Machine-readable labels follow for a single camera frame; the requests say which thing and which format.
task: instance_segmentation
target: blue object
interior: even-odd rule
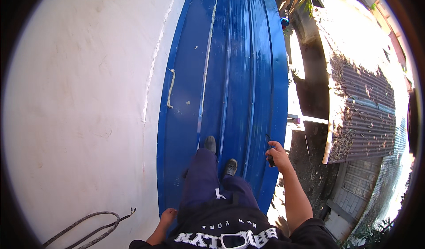
[[[281,17],[280,22],[282,23],[282,26],[287,27],[290,24],[290,20],[286,17]]]
[[[173,73],[175,80],[167,107]],[[181,174],[206,136],[217,140],[218,174],[238,161],[266,213],[278,171],[269,168],[268,133],[284,143],[288,77],[284,34],[274,0],[186,0],[164,78],[158,123],[161,214],[178,208]]]

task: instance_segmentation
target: white painted wall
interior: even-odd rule
[[[13,189],[41,243],[88,214],[123,217],[131,206],[137,212],[93,249],[127,248],[155,229],[159,103],[183,3],[43,0],[30,18],[2,131]],[[48,248],[114,220],[88,220]]]

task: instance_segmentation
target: hand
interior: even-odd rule
[[[173,209],[173,208],[166,209],[164,212],[162,212],[161,219],[159,220],[159,225],[162,225],[166,229],[168,229],[173,223],[173,220],[176,218],[176,216],[177,216],[177,209]]]
[[[268,155],[273,156],[273,161],[278,167],[278,169],[284,169],[286,167],[290,167],[291,166],[290,159],[288,155],[286,154],[282,145],[277,141],[270,141],[269,145],[274,147],[266,151],[266,156]]]

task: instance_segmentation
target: black cable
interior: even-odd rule
[[[118,214],[116,214],[115,212],[111,212],[111,211],[96,212],[96,213],[90,214],[90,215],[88,215],[88,216],[85,216],[84,218],[82,218],[82,219],[78,220],[77,222],[75,222],[74,224],[72,224],[71,226],[69,226],[68,228],[66,228],[65,230],[63,230],[63,231],[59,232],[57,235],[53,236],[50,240],[48,240],[47,242],[45,242],[45,243],[43,244],[43,247],[46,247],[46,246],[50,245],[50,244],[51,244],[52,242],[54,242],[57,238],[61,237],[62,235],[64,235],[64,234],[65,234],[65,233],[67,233],[68,231],[70,231],[73,227],[77,226],[78,224],[82,223],[84,220],[86,220],[86,219],[88,219],[88,218],[91,218],[91,217],[93,217],[93,216],[97,216],[97,215],[101,215],[101,214],[112,214],[112,215],[114,215],[114,216],[116,217],[116,221],[115,221],[115,222],[113,222],[113,223],[111,223],[111,224],[104,225],[104,226],[102,226],[102,227],[97,228],[96,230],[92,231],[90,234],[86,235],[84,238],[82,238],[82,239],[80,239],[79,241],[75,242],[75,243],[74,243],[74,244],[72,244],[71,246],[68,246],[68,247],[66,247],[66,248],[65,248],[65,249],[71,249],[71,248],[74,248],[75,246],[77,246],[77,245],[79,245],[80,243],[82,243],[83,241],[87,240],[90,236],[94,235],[94,234],[95,234],[95,233],[97,233],[98,231],[103,230],[103,229],[106,229],[106,228],[108,228],[108,227],[111,227],[111,226],[112,226],[112,228],[110,228],[107,232],[105,232],[104,234],[102,234],[102,235],[101,235],[101,236],[99,236],[98,238],[96,238],[96,239],[94,239],[94,240],[92,240],[92,241],[90,241],[90,242],[86,243],[85,245],[83,245],[83,246],[81,246],[81,247],[79,247],[79,248],[78,248],[78,249],[86,249],[86,248],[88,248],[88,247],[90,247],[90,246],[94,245],[95,243],[98,243],[98,242],[99,242],[99,241],[101,241],[103,238],[105,238],[106,236],[108,236],[109,234],[111,234],[111,232],[113,232],[113,231],[117,228],[118,224],[119,224],[121,221],[123,221],[123,220],[125,220],[125,219],[129,218],[129,217],[130,217],[130,216],[131,216],[131,215],[135,212],[135,210],[136,210],[136,209],[134,209],[134,211],[133,211],[133,208],[131,208],[131,213],[130,213],[129,215],[127,215],[127,216],[125,216],[125,217],[121,218],[121,219],[120,219],[120,216],[119,216]]]

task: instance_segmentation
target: black shoe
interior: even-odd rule
[[[215,138],[212,135],[207,136],[204,142],[204,147],[217,155],[217,152],[215,151]]]
[[[224,175],[228,174],[230,176],[234,176],[237,169],[238,169],[238,162],[234,158],[231,158],[226,163],[226,167],[224,167]]]

